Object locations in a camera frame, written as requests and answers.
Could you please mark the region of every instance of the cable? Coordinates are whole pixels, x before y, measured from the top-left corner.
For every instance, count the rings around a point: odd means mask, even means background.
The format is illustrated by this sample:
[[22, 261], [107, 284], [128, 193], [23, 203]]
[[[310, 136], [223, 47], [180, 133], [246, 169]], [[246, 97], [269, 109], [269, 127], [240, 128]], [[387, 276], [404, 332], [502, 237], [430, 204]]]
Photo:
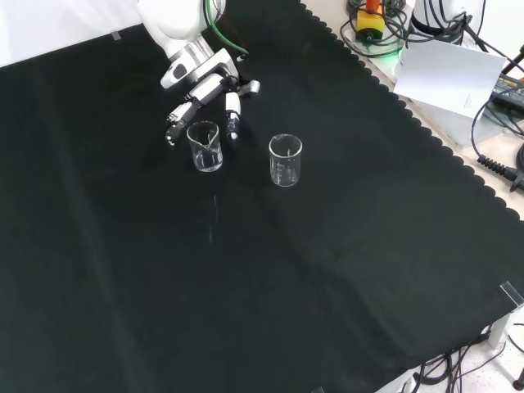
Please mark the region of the cable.
[[478, 110], [477, 114], [475, 115], [475, 118], [473, 119], [473, 122], [472, 122], [472, 132], [471, 132], [471, 140], [472, 140], [473, 150], [478, 155], [477, 162], [479, 162], [480, 164], [484, 165], [487, 169], [489, 169], [489, 170], [495, 172], [496, 174], [499, 174], [500, 176], [503, 176], [507, 180], [513, 182], [513, 184], [509, 188], [510, 192], [513, 192], [513, 191], [517, 190], [517, 188], [520, 188], [521, 190], [524, 190], [524, 171], [519, 170], [519, 169], [515, 169], [515, 168], [511, 168], [511, 167], [508, 167], [508, 166], [504, 166], [504, 165], [498, 163], [497, 161], [494, 161], [491, 158], [488, 158], [488, 157], [482, 155], [478, 151], [477, 145], [475, 144], [475, 125], [477, 124], [478, 117], [480, 116], [480, 114], [482, 113], [484, 108], [486, 108], [488, 106], [488, 104], [490, 102], [492, 102], [494, 99], [500, 97], [503, 94], [513, 92], [513, 91], [518, 90], [520, 88], [522, 88], [522, 87], [521, 86], [516, 86], [514, 88], [507, 88], [507, 89], [505, 89], [505, 90], [503, 90], [503, 91], [501, 91], [501, 92], [499, 92], [499, 93], [497, 93], [495, 95], [492, 95], [490, 97], [490, 99], [487, 102], [485, 102], [484, 105], [481, 106], [481, 108]]
[[482, 4], [482, 16], [481, 16], [481, 25], [478, 26], [477, 35], [481, 34], [482, 25], [484, 24], [484, 14], [486, 12], [486, 0], [484, 0], [484, 3]]
[[515, 119], [513, 118], [513, 115], [511, 114], [511, 109], [508, 109], [508, 119], [511, 121], [511, 123], [518, 129], [518, 133], [521, 135], [524, 135], [524, 130], [522, 130]]
[[490, 102], [492, 102], [495, 98], [500, 97], [500, 96], [502, 96], [503, 94], [506, 94], [506, 93], [514, 92], [514, 91], [518, 90], [519, 88], [522, 88], [522, 87], [521, 86], [517, 86], [515, 88], [507, 88], [507, 89], [501, 91], [500, 93], [492, 95], [490, 97], [490, 99], [488, 101], [486, 101], [486, 103], [484, 103], [484, 105], [481, 106], [481, 109], [478, 110], [477, 114], [473, 118], [471, 140], [472, 140], [473, 150], [479, 156], [479, 158], [483, 157], [483, 155], [478, 151], [477, 145], [475, 144], [475, 125], [477, 124], [479, 116], [481, 115], [481, 113], [484, 110], [484, 108], [486, 108], [488, 106], [488, 104]]
[[[422, 366], [420, 366], [420, 375], [424, 375], [424, 368], [425, 368], [425, 367], [426, 367], [425, 364], [423, 364]], [[417, 380], [417, 383], [415, 384], [415, 387], [414, 387], [414, 389], [411, 391], [411, 393], [417, 393], [419, 387], [420, 387], [420, 378]]]
[[347, 45], [349, 47], [349, 49], [351, 49], [353, 52], [359, 54], [360, 56], [364, 56], [364, 57], [367, 57], [367, 58], [370, 58], [370, 59], [374, 59], [374, 58], [377, 58], [377, 57], [384, 57], [384, 56], [389, 56], [389, 55], [393, 55], [395, 53], [398, 53], [402, 50], [402, 47], [398, 47], [392, 51], [388, 51], [388, 52], [383, 52], [383, 53], [363, 53], [361, 52], [355, 45], [353, 45], [353, 43], [351, 43], [344, 35], [344, 28], [351, 23], [351, 20], [348, 20], [345, 24], [343, 24], [341, 26], [341, 37], [342, 37], [342, 41], [344, 41], [344, 44]]
[[244, 49], [243, 47], [239, 47], [235, 43], [232, 43], [227, 38], [224, 37], [222, 33], [220, 33], [219, 29], [216, 27], [215, 24], [215, 18], [210, 17], [211, 16], [211, 2], [213, 0], [203, 0], [203, 7], [204, 7], [204, 19], [206, 20], [206, 24], [211, 27], [211, 29], [215, 32], [215, 34], [222, 40], [223, 43], [226, 45], [229, 45], [229, 47], [232, 47], [234, 49], [237, 49], [239, 52], [244, 53], [245, 55], [248, 55], [249, 52]]
[[518, 346], [517, 343], [515, 341], [513, 341], [513, 339], [509, 335], [508, 335], [508, 340], [509, 340], [509, 342], [511, 342], [515, 346], [515, 348], [517, 348], [518, 350], [520, 350], [524, 354], [524, 350], [520, 346]]
[[517, 168], [521, 172], [524, 172], [524, 145], [522, 145], [517, 153]]
[[478, 37], [483, 43], [484, 45], [486, 45], [487, 47], [493, 49], [495, 52], [497, 52], [498, 54], [500, 54], [500, 56], [502, 57], [505, 57], [514, 67], [517, 67], [520, 71], [524, 72], [524, 67], [522, 67], [521, 65], [519, 65], [517, 62], [515, 62], [514, 59], [510, 58], [508, 55], [505, 55], [503, 54], [499, 49], [497, 49], [496, 47], [493, 47], [491, 45], [489, 45], [486, 41], [484, 41], [482, 38]]
[[[434, 39], [446, 40], [447, 34], [454, 34], [455, 37], [453, 37], [453, 39], [456, 39], [457, 36], [463, 34], [463, 28], [462, 28], [462, 26], [464, 25], [463, 20], [456, 20], [454, 24], [449, 24], [448, 27], [443, 26], [443, 29], [439, 29], [438, 32], [436, 34], [433, 34], [432, 36], [426, 36], [418, 32], [408, 31], [406, 29], [406, 24], [408, 23], [408, 16], [406, 15], [405, 12], [402, 11], [402, 8], [404, 7], [404, 3], [405, 3], [405, 0], [391, 0], [391, 2], [388, 4], [381, 2], [380, 5], [382, 6], [382, 12], [378, 12], [378, 11], [371, 11], [371, 10], [368, 10], [366, 7], [363, 7], [361, 0], [348, 0], [347, 8], [350, 12], [350, 19], [340, 29], [342, 40], [350, 49], [355, 51], [360, 56], [375, 58], [375, 57], [389, 56], [389, 55], [400, 52], [401, 48], [398, 47], [394, 50], [386, 51], [382, 53], [365, 53], [361, 49], [356, 47], [353, 43], [351, 43], [345, 37], [343, 32], [344, 32], [344, 28], [347, 25], [350, 25], [350, 27], [355, 32], [355, 34], [358, 33], [355, 25], [353, 24], [353, 20], [355, 19], [355, 16], [358, 14], [359, 11], [365, 11], [368, 14], [378, 15], [382, 17], [386, 27], [391, 32], [391, 35], [389, 35], [386, 38], [381, 38], [378, 40], [371, 40], [371, 39], [368, 40], [366, 43], [369, 45], [377, 45], [377, 46], [385, 47], [385, 46], [396, 44], [400, 40], [405, 41], [406, 43], [425, 43], [428, 41], [432, 41]], [[397, 16], [400, 22], [398, 22], [397, 20], [394, 20], [390, 16]], [[409, 38], [410, 35], [422, 37], [422, 39], [410, 39]], [[395, 36], [397, 39], [393, 42], [386, 43], [386, 41], [393, 36]]]
[[462, 376], [461, 376], [460, 378], [462, 379], [462, 378], [466, 377], [469, 373], [473, 373], [474, 371], [476, 371], [476, 370], [478, 370], [478, 369], [480, 369], [480, 368], [483, 368], [483, 367], [486, 366], [490, 361], [492, 361], [492, 360], [498, 358], [499, 356], [501, 356], [501, 354], [504, 352], [505, 349], [506, 349], [506, 343], [504, 343], [504, 346], [502, 347], [502, 350], [500, 350], [500, 352], [499, 352], [497, 355], [495, 355], [495, 356], [493, 356], [492, 358], [488, 359], [488, 360], [485, 361], [483, 364], [481, 364], [480, 366], [474, 368], [473, 370], [469, 370], [467, 373], [462, 374]]
[[491, 113], [491, 115], [493, 117], [495, 117], [497, 119], [497, 121], [499, 121], [500, 125], [502, 127], [505, 127], [506, 129], [510, 130], [512, 133], [516, 134], [516, 135], [521, 135], [524, 137], [524, 133], [521, 133], [521, 131], [519, 131], [518, 129], [513, 129], [511, 128], [507, 123], [505, 123], [502, 119], [500, 119], [499, 115], [497, 115], [489, 106], [486, 107], [486, 109], [488, 110], [488, 112]]

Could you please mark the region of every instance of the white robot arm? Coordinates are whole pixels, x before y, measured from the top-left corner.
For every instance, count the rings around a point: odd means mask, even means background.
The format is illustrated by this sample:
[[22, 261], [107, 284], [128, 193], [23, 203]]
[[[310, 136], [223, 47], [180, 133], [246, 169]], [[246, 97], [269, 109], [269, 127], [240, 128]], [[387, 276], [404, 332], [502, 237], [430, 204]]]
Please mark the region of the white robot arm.
[[166, 139], [174, 145], [181, 131], [197, 110], [226, 93], [227, 132], [238, 138], [240, 96], [257, 93], [260, 83], [250, 81], [240, 86], [240, 76], [233, 59], [223, 48], [214, 53], [201, 35], [208, 23], [204, 16], [204, 1], [212, 1], [209, 18], [216, 20], [225, 10], [225, 0], [138, 0], [138, 13], [148, 33], [164, 49], [171, 66], [161, 80], [171, 88], [186, 79], [195, 88], [186, 102], [168, 117]]

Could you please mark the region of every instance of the black cable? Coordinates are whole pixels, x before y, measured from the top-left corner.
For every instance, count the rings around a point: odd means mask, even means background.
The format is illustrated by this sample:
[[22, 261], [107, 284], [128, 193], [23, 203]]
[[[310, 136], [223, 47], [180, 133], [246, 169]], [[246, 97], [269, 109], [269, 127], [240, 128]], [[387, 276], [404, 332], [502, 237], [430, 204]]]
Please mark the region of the black cable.
[[500, 119], [499, 115], [497, 115], [489, 106], [487, 106], [486, 109], [488, 110], [488, 112], [491, 113], [491, 115], [493, 117], [495, 117], [497, 119], [497, 121], [499, 121], [499, 123], [502, 125], [502, 127], [505, 127], [506, 129], [510, 130], [512, 133], [515, 133], [516, 135], [521, 135], [521, 136], [524, 137], [524, 133], [521, 133], [517, 129], [511, 128], [506, 122], [504, 122], [502, 119]]
[[476, 370], [478, 370], [478, 369], [480, 369], [480, 368], [483, 368], [483, 367], [486, 366], [490, 361], [492, 361], [492, 360], [498, 358], [499, 356], [501, 356], [501, 354], [504, 352], [505, 349], [506, 349], [506, 343], [504, 343], [504, 346], [502, 347], [502, 350], [500, 350], [500, 352], [499, 352], [497, 355], [493, 356], [492, 358], [489, 358], [487, 361], [485, 361], [485, 362], [484, 362], [483, 364], [481, 364], [480, 366], [474, 368], [473, 370], [469, 370], [467, 373], [462, 374], [462, 376], [461, 376], [460, 378], [462, 379], [462, 378], [466, 377], [469, 373], [473, 373], [474, 371], [476, 371]]
[[367, 58], [370, 58], [370, 59], [373, 59], [373, 58], [376, 58], [376, 57], [383, 57], [383, 56], [389, 56], [389, 55], [392, 55], [394, 53], [398, 53], [402, 50], [402, 47], [398, 47], [392, 51], [388, 51], [388, 52], [383, 52], [383, 53], [363, 53], [361, 52], [355, 45], [353, 45], [353, 43], [351, 43], [344, 35], [344, 28], [351, 22], [351, 20], [348, 20], [345, 24], [343, 24], [341, 26], [341, 38], [342, 38], [342, 41], [344, 41], [344, 43], [348, 46], [349, 49], [351, 49], [353, 52], [359, 54], [360, 56], [364, 56], [364, 57], [367, 57]]
[[509, 340], [509, 342], [511, 342], [515, 346], [515, 348], [517, 348], [518, 350], [520, 350], [524, 354], [524, 350], [520, 346], [518, 346], [517, 343], [515, 341], [513, 341], [513, 339], [509, 335], [508, 335], [508, 340]]
[[496, 47], [493, 47], [492, 45], [489, 45], [486, 41], [484, 41], [482, 38], [478, 37], [483, 43], [484, 45], [486, 45], [488, 48], [490, 49], [493, 49], [495, 52], [497, 52], [498, 54], [500, 54], [500, 56], [502, 57], [505, 57], [514, 67], [517, 67], [520, 71], [524, 72], [524, 67], [522, 67], [520, 64], [518, 64], [517, 62], [515, 62], [514, 59], [511, 59], [508, 55], [505, 55], [504, 53], [502, 53], [499, 49], [497, 49]]
[[[415, 373], [413, 375], [415, 381], [428, 386], [438, 385], [439, 383], [443, 382], [448, 377], [449, 373], [451, 373], [451, 369], [453, 366], [453, 362], [451, 360], [451, 352], [445, 352], [443, 356], [444, 358], [441, 360], [441, 362], [437, 364], [428, 374], [424, 375], [422, 373]], [[440, 366], [444, 362], [446, 362], [444, 373], [439, 377], [429, 377], [429, 374], [431, 374], [438, 366]]]
[[496, 174], [499, 174], [500, 176], [503, 176], [504, 178], [512, 182], [513, 184], [509, 188], [510, 192], [514, 192], [518, 188], [524, 191], [524, 171], [502, 165], [499, 162], [482, 155], [478, 151], [477, 145], [475, 144], [475, 125], [477, 124], [478, 117], [480, 116], [482, 111], [488, 106], [490, 102], [492, 102], [494, 99], [500, 97], [503, 94], [514, 92], [515, 90], [518, 90], [520, 88], [522, 87], [516, 86], [514, 88], [507, 88], [495, 95], [492, 95], [490, 99], [487, 102], [485, 102], [484, 105], [481, 106], [481, 108], [478, 110], [477, 114], [475, 115], [475, 118], [473, 119], [473, 122], [472, 122], [472, 132], [471, 132], [473, 150], [478, 155], [477, 162], [484, 165], [487, 169], [495, 172]]
[[511, 114], [511, 109], [508, 109], [508, 119], [515, 126], [515, 128], [518, 130], [518, 133], [524, 136], [524, 130], [520, 128], [520, 126], [517, 124], [515, 119], [513, 118], [513, 115]]
[[481, 108], [478, 110], [477, 114], [475, 115], [475, 118], [473, 119], [473, 123], [472, 123], [472, 133], [471, 133], [471, 140], [472, 140], [472, 145], [473, 145], [473, 150], [475, 151], [475, 153], [479, 156], [479, 157], [484, 157], [477, 149], [477, 145], [475, 144], [475, 125], [477, 124], [477, 121], [478, 121], [478, 118], [479, 116], [481, 115], [482, 111], [488, 106], [488, 104], [490, 102], [492, 102], [495, 98], [498, 98], [500, 96], [502, 96], [503, 94], [506, 94], [506, 93], [510, 93], [510, 92], [514, 92], [516, 90], [518, 90], [519, 88], [522, 88], [521, 86], [517, 86], [515, 88], [507, 88], [503, 91], [501, 91], [500, 93], [497, 93], [495, 95], [492, 95], [490, 97], [490, 99], [488, 101], [486, 101], [484, 103], [484, 105], [481, 106]]
[[444, 4], [442, 3], [442, 0], [439, 0], [439, 8], [440, 8], [440, 16], [442, 16], [442, 20], [445, 23], [451, 23], [452, 21], [456, 21], [456, 20], [462, 19], [466, 15], [466, 12], [463, 11], [460, 14], [456, 15], [455, 17], [451, 18], [451, 20], [447, 20], [446, 17], [445, 17]]
[[[424, 375], [424, 368], [426, 367], [425, 364], [420, 366], [420, 375]], [[418, 379], [417, 383], [415, 384], [415, 387], [411, 393], [417, 393], [418, 389], [420, 388], [420, 378]]]
[[462, 353], [461, 350], [458, 351], [458, 360], [457, 360], [457, 364], [455, 364], [454, 366], [454, 369], [456, 368], [457, 369], [457, 372], [455, 374], [455, 378], [453, 379], [453, 383], [451, 384], [451, 390], [449, 389], [449, 385], [448, 387], [446, 388], [446, 393], [454, 393], [455, 391], [455, 384], [457, 383], [457, 380], [459, 379], [459, 366], [460, 364], [462, 363], [462, 361], [464, 360], [464, 357], [466, 356], [466, 353], [469, 351], [469, 349], [471, 348], [472, 346], [469, 345], [466, 350], [464, 351], [464, 353]]
[[524, 145], [522, 145], [517, 153], [517, 168], [521, 172], [524, 172]]
[[424, 16], [426, 17], [426, 24], [427, 24], [427, 26], [430, 27], [431, 24], [429, 23], [429, 17], [427, 15], [427, 0], [424, 0]]
[[482, 16], [481, 16], [481, 25], [478, 26], [477, 35], [481, 34], [482, 25], [484, 24], [484, 13], [486, 12], [486, 0], [484, 0], [484, 3], [482, 4]]
[[206, 3], [206, 1], [207, 0], [202, 0], [202, 7], [203, 7], [203, 11], [204, 11], [204, 20], [206, 21], [206, 26], [209, 28], [210, 27], [210, 18], [207, 15], [207, 3]]
[[431, 370], [429, 370], [426, 375], [424, 375], [424, 377], [429, 377], [429, 374], [433, 373], [435, 370], [437, 370], [441, 364], [443, 364], [445, 362], [445, 359], [442, 359], [434, 368], [432, 368]]

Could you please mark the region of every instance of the table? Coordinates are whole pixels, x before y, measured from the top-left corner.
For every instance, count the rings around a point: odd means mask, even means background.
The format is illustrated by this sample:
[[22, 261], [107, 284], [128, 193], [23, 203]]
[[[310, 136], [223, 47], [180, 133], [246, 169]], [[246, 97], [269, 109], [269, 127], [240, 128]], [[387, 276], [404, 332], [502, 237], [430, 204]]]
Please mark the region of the table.
[[[340, 35], [339, 29], [342, 24], [347, 21], [346, 14], [346, 0], [301, 0], [315, 16], [320, 18], [327, 24], [327, 27], [332, 29], [337, 36]], [[369, 59], [359, 56], [360, 60], [364, 62], [373, 75], [378, 77], [382, 84], [385, 84], [391, 91], [395, 85], [386, 75], [381, 72]], [[444, 144], [449, 148], [454, 149], [454, 144], [445, 138], [445, 132], [440, 129], [435, 122], [425, 116], [422, 111], [414, 105], [414, 103], [406, 98], [401, 98], [406, 103], [408, 108], [413, 112], [413, 115], [422, 121], [425, 127], [433, 131], [433, 134], [440, 138]], [[505, 163], [509, 166], [514, 166], [515, 156], [518, 149], [522, 146], [524, 141], [522, 138], [516, 137], [509, 131], [504, 131], [500, 135], [488, 139], [487, 141], [479, 143], [481, 151], [493, 160]], [[498, 175], [493, 174], [488, 169], [477, 163], [477, 155], [471, 149], [458, 150], [454, 149], [454, 154], [464, 160], [464, 163], [471, 166], [475, 170], [475, 174], [481, 176], [486, 185], [495, 190], [496, 196], [502, 198], [509, 208], [515, 210], [524, 220], [524, 192], [509, 192], [509, 183], [501, 179]]]
[[[315, 16], [320, 18], [321, 21], [325, 22], [327, 27], [330, 28], [340, 39], [340, 26], [347, 21], [346, 12], [341, 11], [346, 9], [346, 0], [301, 0], [301, 2], [304, 3]], [[393, 90], [395, 85], [391, 81], [391, 77], [388, 78], [388, 76], [378, 68], [378, 66], [383, 66], [387, 69], [391, 65], [380, 60], [375, 61], [376, 65], [363, 56], [359, 56], [359, 59], [373, 72], [374, 76], [380, 79], [382, 84], [385, 84], [391, 91]], [[432, 134], [435, 137], [442, 140], [444, 146], [452, 149], [454, 148], [454, 144], [446, 139], [445, 132], [431, 121], [431, 119], [424, 115], [415, 103], [405, 97], [401, 97], [400, 99], [406, 103], [407, 107], [413, 112], [414, 117], [421, 120], [425, 127], [431, 129]], [[498, 162], [508, 163], [508, 165], [514, 166], [514, 157], [517, 155], [517, 151], [520, 149], [523, 142], [524, 140], [522, 138], [515, 136], [508, 130], [503, 130], [500, 135], [492, 137], [478, 145], [481, 151], [488, 157], [497, 160]], [[472, 148], [454, 149], [454, 154], [462, 158], [465, 165], [472, 167], [475, 170], [475, 174], [482, 177], [486, 182], [486, 185], [495, 190], [496, 196], [502, 198], [506, 202], [508, 208], [515, 210], [520, 215], [521, 220], [524, 220], [524, 192], [509, 192], [508, 182], [501, 179], [501, 177], [494, 175], [484, 166], [477, 163], [477, 155]], [[496, 321], [493, 327], [492, 337], [490, 338], [490, 344], [492, 347], [496, 347], [500, 341], [504, 339], [503, 332], [512, 324], [514, 317], [514, 314], [509, 314], [501, 320]], [[410, 378], [415, 371], [416, 369], [407, 371], [387, 386], [384, 386], [378, 391], [378, 393], [394, 393], [398, 391], [402, 387], [404, 381]]]
[[[0, 71], [6, 391], [369, 393], [512, 309], [522, 227], [490, 191], [298, 2], [228, 16], [263, 92], [210, 177], [166, 150], [182, 95], [143, 28]], [[283, 190], [267, 146], [290, 129]]]

